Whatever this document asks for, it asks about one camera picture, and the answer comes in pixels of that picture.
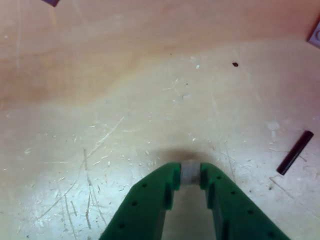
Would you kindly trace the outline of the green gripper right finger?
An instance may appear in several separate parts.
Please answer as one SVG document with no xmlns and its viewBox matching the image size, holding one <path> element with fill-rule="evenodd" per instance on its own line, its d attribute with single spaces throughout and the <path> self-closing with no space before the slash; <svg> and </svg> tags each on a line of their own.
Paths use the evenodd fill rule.
<svg viewBox="0 0 320 240">
<path fill-rule="evenodd" d="M 199 164 L 199 186 L 217 240 L 286 240 L 288 236 L 217 166 Z"/>
</svg>

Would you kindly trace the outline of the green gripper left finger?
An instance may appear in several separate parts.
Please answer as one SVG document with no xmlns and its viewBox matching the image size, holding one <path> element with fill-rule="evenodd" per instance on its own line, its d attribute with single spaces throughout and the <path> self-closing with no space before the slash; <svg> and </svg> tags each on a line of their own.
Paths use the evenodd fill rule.
<svg viewBox="0 0 320 240">
<path fill-rule="evenodd" d="M 191 183 L 190 163 L 167 163 L 137 182 L 128 192 L 102 240 L 160 240 L 174 192 Z"/>
</svg>

